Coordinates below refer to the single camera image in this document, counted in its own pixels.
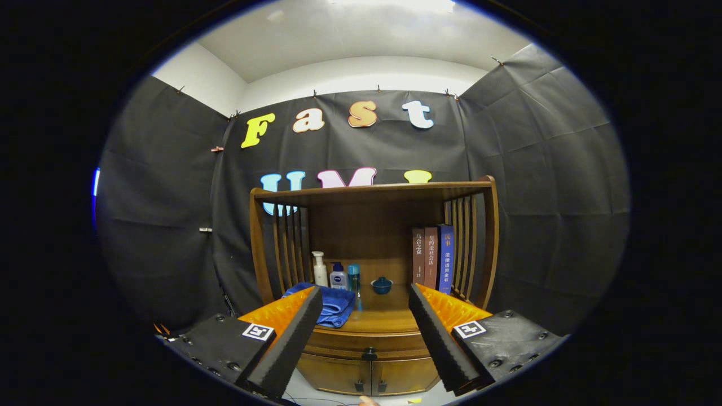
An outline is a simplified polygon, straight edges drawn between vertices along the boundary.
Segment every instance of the wooden shelf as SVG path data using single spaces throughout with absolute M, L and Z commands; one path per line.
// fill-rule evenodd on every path
M 491 176 L 470 182 L 251 191 L 251 251 L 264 303 L 280 298 L 298 282 L 313 281 L 311 251 L 324 252 L 328 273 L 334 261 L 341 262 L 344 269 L 352 263 L 360 267 L 361 310 L 356 305 L 341 328 L 316 326 L 298 363 L 301 374 L 315 382 L 316 389 L 354 393 L 358 379 L 376 382 L 386 376 L 389 390 L 384 394 L 400 394 L 425 390 L 438 380 L 409 310 L 411 228 L 440 223 L 454 227 L 452 291 L 469 301 L 477 268 L 475 196 L 480 194 L 486 247 L 481 283 L 473 290 L 479 292 L 477 306 L 484 308 L 494 283 L 499 236 L 496 185 Z M 270 216 L 264 209 L 268 203 L 273 207 Z M 273 245 L 266 250 L 271 232 Z M 267 259 L 275 265 L 272 272 Z M 380 276 L 393 280 L 386 295 L 377 295 L 370 286 Z M 373 362 L 361 359 L 369 347 L 378 356 Z M 375 372 L 365 372 L 364 365 Z M 410 373 L 414 368 L 427 373 L 414 375 Z M 354 378 L 338 382 L 340 371 Z M 376 384 L 365 384 L 364 392 L 375 393 Z
M 482 193 L 491 181 L 396 183 L 390 185 L 349 186 L 344 188 L 306 189 L 299 191 L 259 190 L 256 200 L 263 203 L 299 207 L 325 207 L 344 204 L 379 204 L 384 202 L 435 202 Z

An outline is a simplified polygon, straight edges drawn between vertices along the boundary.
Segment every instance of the hand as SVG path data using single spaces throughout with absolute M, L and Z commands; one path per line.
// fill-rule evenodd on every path
M 359 396 L 359 398 L 361 399 L 359 406 L 379 406 L 378 403 L 374 402 L 373 399 L 368 396 Z

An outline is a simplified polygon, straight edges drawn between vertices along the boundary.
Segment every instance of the blue towel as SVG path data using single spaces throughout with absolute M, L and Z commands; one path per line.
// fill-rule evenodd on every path
M 293 288 L 286 290 L 283 297 L 292 295 L 300 290 L 308 289 L 312 286 L 316 286 L 313 283 L 299 282 Z M 321 314 L 316 320 L 316 324 L 319 326 L 333 327 L 335 329 L 340 328 L 349 319 L 349 315 L 354 310 L 354 303 L 356 302 L 356 295 L 353 292 L 343 289 L 331 289 L 325 286 L 319 286 L 321 288 L 321 301 L 323 301 L 323 308 Z

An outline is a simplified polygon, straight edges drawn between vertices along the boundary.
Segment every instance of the white ceiling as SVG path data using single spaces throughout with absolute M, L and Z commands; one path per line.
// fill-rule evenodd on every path
M 449 13 L 419 8 L 434 0 L 337 1 L 270 2 L 198 42 L 246 82 L 356 56 L 416 56 L 490 71 L 497 66 L 492 56 L 504 61 L 530 43 L 460 3 Z

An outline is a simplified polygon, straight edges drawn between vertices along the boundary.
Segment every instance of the cabinet door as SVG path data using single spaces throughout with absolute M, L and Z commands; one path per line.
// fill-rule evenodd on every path
M 314 388 L 342 394 L 371 395 L 371 362 L 303 353 L 296 365 Z
M 434 361 L 429 358 L 373 362 L 373 396 L 423 392 L 439 382 Z

